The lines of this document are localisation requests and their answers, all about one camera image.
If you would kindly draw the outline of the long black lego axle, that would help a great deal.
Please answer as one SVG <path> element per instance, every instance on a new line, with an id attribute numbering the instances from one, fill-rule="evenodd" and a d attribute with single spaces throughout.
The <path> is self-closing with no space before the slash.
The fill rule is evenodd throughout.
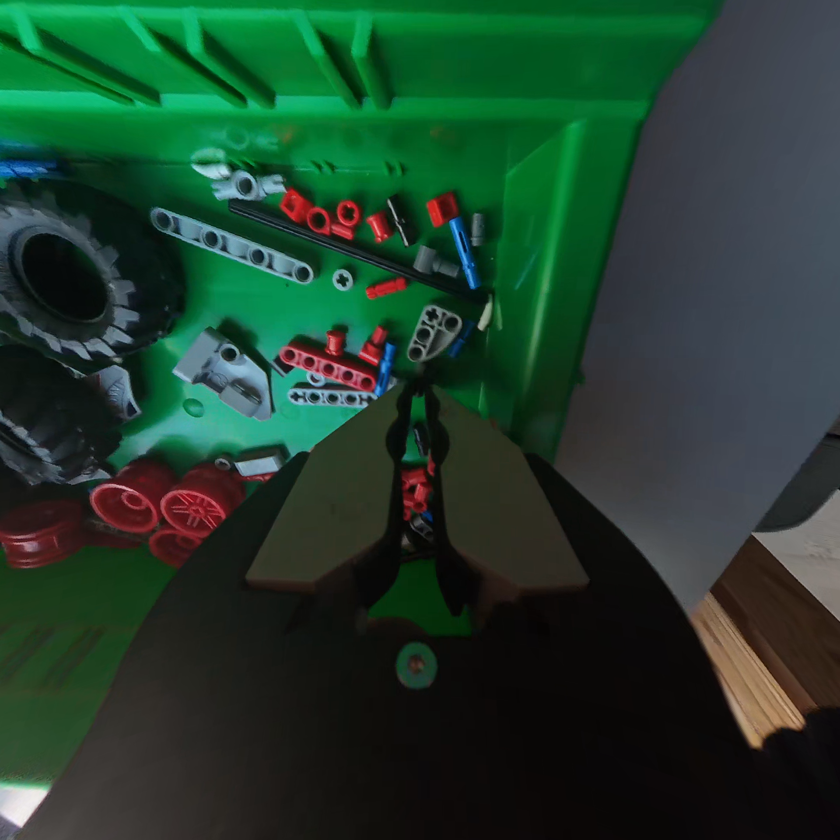
<path id="1" fill-rule="evenodd" d="M 416 271 L 414 268 L 377 255 L 369 249 L 352 245 L 348 240 L 335 239 L 324 234 L 314 233 L 308 227 L 302 227 L 284 220 L 275 213 L 258 208 L 255 203 L 249 203 L 240 199 L 229 199 L 227 201 L 227 209 L 231 214 L 242 217 L 249 222 L 262 225 L 283 235 L 294 237 L 310 245 L 318 246 L 321 249 L 332 251 L 335 254 L 388 272 L 395 277 L 404 277 L 412 282 L 423 284 L 450 297 L 466 301 L 469 304 L 484 306 L 492 298 L 492 291 L 486 290 L 483 287 L 472 289 L 469 288 L 465 280 L 438 279 L 436 276 L 425 275 L 422 272 Z"/>

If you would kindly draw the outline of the thin grey lego beam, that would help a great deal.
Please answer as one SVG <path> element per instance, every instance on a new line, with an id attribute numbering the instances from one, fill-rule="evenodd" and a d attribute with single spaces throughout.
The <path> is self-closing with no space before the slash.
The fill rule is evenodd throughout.
<path id="1" fill-rule="evenodd" d="M 377 395 L 342 387 L 293 385 L 287 392 L 288 402 L 295 406 L 333 407 L 361 410 L 374 403 Z"/>

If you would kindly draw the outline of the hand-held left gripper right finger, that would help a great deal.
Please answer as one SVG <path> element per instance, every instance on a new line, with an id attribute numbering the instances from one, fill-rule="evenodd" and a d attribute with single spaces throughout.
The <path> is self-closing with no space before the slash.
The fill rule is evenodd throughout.
<path id="1" fill-rule="evenodd" d="M 520 447 L 434 385 L 426 408 L 441 507 L 434 519 L 467 572 L 456 601 L 489 617 L 503 604 L 584 590 L 590 578 Z"/>

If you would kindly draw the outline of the dark grey furniture base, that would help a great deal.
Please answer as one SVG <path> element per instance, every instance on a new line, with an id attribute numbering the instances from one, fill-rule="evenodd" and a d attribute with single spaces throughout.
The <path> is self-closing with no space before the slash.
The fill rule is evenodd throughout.
<path id="1" fill-rule="evenodd" d="M 827 434 L 784 487 L 754 532 L 782 532 L 812 518 L 839 488 L 839 435 Z"/>

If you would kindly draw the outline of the small grey lego block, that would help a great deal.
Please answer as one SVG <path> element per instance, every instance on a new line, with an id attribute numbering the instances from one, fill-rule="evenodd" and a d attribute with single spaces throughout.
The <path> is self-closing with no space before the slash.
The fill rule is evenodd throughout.
<path id="1" fill-rule="evenodd" d="M 285 448 L 272 445 L 239 453 L 233 459 L 233 469 L 243 481 L 264 482 L 280 472 L 286 462 Z"/>

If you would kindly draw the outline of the red lego beam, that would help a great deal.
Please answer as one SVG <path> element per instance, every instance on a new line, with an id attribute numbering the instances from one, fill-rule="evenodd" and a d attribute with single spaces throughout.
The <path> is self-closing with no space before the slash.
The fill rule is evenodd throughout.
<path id="1" fill-rule="evenodd" d="M 379 374 L 377 369 L 350 353 L 334 354 L 325 345 L 305 340 L 293 340 L 282 346 L 275 363 L 307 373 L 317 373 L 324 379 L 346 385 L 356 391 L 373 393 Z"/>

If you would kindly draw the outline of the green plastic tray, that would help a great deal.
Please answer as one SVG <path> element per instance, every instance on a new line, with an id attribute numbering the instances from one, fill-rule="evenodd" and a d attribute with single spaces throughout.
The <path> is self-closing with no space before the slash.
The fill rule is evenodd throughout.
<path id="1" fill-rule="evenodd" d="M 58 176 L 131 205 L 162 207 L 308 263 L 299 286 L 159 233 L 180 265 L 185 304 L 151 346 L 106 360 L 22 343 L 73 373 L 123 363 L 142 414 L 110 464 L 163 458 L 185 471 L 226 446 L 317 443 L 355 411 L 288 402 L 271 373 L 273 414 L 259 422 L 172 369 L 205 328 L 258 364 L 289 340 L 348 333 L 356 354 L 374 327 L 410 371 L 421 307 L 480 306 L 421 283 L 376 301 L 394 278 L 237 217 L 197 166 L 228 164 L 287 183 L 331 213 L 362 217 L 398 194 L 419 241 L 458 262 L 426 202 L 454 192 L 475 248 L 490 326 L 442 381 L 525 449 L 555 454 L 583 388 L 592 323 L 632 153 L 656 95 L 722 2 L 2 2 L 2 165 L 56 164 Z M 349 291 L 332 283 L 348 269 Z"/>

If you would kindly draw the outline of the grey lego elbow connector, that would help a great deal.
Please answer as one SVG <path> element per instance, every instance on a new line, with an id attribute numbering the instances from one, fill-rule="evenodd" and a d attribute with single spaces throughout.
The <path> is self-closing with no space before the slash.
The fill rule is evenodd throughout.
<path id="1" fill-rule="evenodd" d="M 460 264 L 443 258 L 434 248 L 425 245 L 418 247 L 413 269 L 426 276 L 439 274 L 450 278 L 457 278 L 461 271 Z"/>

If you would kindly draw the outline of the black lego tire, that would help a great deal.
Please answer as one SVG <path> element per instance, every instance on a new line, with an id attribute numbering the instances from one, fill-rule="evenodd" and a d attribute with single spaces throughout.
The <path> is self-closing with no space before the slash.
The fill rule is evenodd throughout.
<path id="1" fill-rule="evenodd" d="M 121 423 L 87 380 L 40 352 L 1 348 L 2 463 L 26 485 L 80 483 L 119 449 Z"/>
<path id="2" fill-rule="evenodd" d="M 168 335 L 182 270 L 145 217 L 75 182 L 10 182 L 1 200 L 2 320 L 54 354 L 84 361 Z"/>

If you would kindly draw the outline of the long grey lego beam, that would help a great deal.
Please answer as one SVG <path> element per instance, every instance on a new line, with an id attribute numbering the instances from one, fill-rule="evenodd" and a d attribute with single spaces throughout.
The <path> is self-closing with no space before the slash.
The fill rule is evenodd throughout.
<path id="1" fill-rule="evenodd" d="M 302 260 L 168 209 L 153 207 L 150 222 L 163 235 L 293 284 L 307 286 L 316 278 Z"/>

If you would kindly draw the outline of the grey lego cross connector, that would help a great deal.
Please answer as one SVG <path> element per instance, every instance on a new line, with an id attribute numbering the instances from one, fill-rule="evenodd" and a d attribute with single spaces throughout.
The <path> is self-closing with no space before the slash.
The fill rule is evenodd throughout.
<path id="1" fill-rule="evenodd" d="M 283 175 L 255 175 L 244 170 L 234 171 L 228 178 L 214 181 L 211 188 L 218 201 L 262 202 L 270 196 L 287 192 Z"/>

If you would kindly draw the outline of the red lego wheel rim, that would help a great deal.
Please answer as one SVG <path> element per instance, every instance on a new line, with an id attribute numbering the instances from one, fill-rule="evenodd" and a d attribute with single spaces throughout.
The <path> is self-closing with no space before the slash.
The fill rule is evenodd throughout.
<path id="1" fill-rule="evenodd" d="M 176 531 L 204 540 L 245 498 L 245 483 L 237 473 L 205 462 L 190 469 L 164 493 L 161 514 Z"/>
<path id="2" fill-rule="evenodd" d="M 148 548 L 157 560 L 180 569 L 202 543 L 201 537 L 167 526 L 150 535 Z"/>
<path id="3" fill-rule="evenodd" d="M 85 509 L 77 500 L 44 500 L 4 513 L 1 544 L 7 565 L 33 570 L 68 559 L 87 544 Z"/>
<path id="4" fill-rule="evenodd" d="M 149 533 L 161 524 L 161 502 L 178 480 L 163 461 L 137 458 L 91 490 L 91 509 L 120 531 Z"/>

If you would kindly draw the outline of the black lego connector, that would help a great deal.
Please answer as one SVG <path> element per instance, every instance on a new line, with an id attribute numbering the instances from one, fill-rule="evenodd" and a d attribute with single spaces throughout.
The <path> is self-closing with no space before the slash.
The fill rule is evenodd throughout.
<path id="1" fill-rule="evenodd" d="M 386 200 L 388 213 L 391 216 L 393 227 L 398 233 L 402 244 L 409 249 L 417 243 L 417 228 L 407 212 L 403 199 L 398 194 L 389 196 Z"/>

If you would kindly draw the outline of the grey lego panel piece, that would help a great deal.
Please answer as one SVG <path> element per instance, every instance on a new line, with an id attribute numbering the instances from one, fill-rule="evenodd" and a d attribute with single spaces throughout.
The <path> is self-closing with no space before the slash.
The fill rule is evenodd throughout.
<path id="1" fill-rule="evenodd" d="M 198 335 L 172 373 L 186 384 L 206 387 L 243 417 L 266 422 L 273 414 L 268 373 L 215 329 Z"/>

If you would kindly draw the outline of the grey triangular lego liftarm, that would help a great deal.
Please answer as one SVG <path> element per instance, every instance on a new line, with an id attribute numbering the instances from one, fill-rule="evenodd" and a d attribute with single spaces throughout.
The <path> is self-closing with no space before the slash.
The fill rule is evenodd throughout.
<path id="1" fill-rule="evenodd" d="M 406 357 L 415 364 L 427 363 L 446 351 L 464 326 L 455 312 L 430 304 L 421 311 Z"/>

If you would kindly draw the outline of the grey curved lego piece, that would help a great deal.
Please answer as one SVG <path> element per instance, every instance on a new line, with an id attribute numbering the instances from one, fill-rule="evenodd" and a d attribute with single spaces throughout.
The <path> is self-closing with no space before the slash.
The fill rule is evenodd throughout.
<path id="1" fill-rule="evenodd" d="M 124 367 L 119 364 L 105 367 L 92 380 L 120 422 L 125 424 L 142 414 L 130 373 Z"/>

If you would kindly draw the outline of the group of small red lego pieces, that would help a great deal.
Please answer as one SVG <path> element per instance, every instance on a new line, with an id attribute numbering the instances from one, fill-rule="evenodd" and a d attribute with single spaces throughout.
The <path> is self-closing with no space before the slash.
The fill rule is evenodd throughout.
<path id="1" fill-rule="evenodd" d="M 359 205 L 350 199 L 346 199 L 338 204 L 334 213 L 331 213 L 329 210 L 315 205 L 292 187 L 287 189 L 287 192 L 281 198 L 279 210 L 292 223 L 307 227 L 317 234 L 348 240 L 352 245 L 356 245 L 354 243 L 356 231 L 362 222 L 369 226 L 374 235 L 374 241 L 378 245 L 385 242 L 394 233 L 390 218 L 383 212 L 362 218 Z M 403 276 L 394 276 L 393 287 L 396 287 L 398 280 L 408 281 Z"/>

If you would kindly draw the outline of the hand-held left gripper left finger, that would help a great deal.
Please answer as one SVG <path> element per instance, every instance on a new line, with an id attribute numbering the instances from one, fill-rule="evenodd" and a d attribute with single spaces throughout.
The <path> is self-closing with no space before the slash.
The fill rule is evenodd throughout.
<path id="1" fill-rule="evenodd" d="M 246 575 L 255 588 L 315 595 L 345 577 L 372 606 L 400 571 L 400 468 L 413 385 L 395 387 L 308 453 Z"/>

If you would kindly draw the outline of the long blue lego axle pin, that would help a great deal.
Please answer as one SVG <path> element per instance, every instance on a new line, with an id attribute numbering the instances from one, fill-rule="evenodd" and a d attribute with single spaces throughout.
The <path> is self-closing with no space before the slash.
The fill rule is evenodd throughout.
<path id="1" fill-rule="evenodd" d="M 482 279 L 480 277 L 464 219 L 462 216 L 455 216 L 448 221 L 448 226 L 455 242 L 458 258 L 460 260 L 467 285 L 469 289 L 477 290 L 482 286 Z"/>

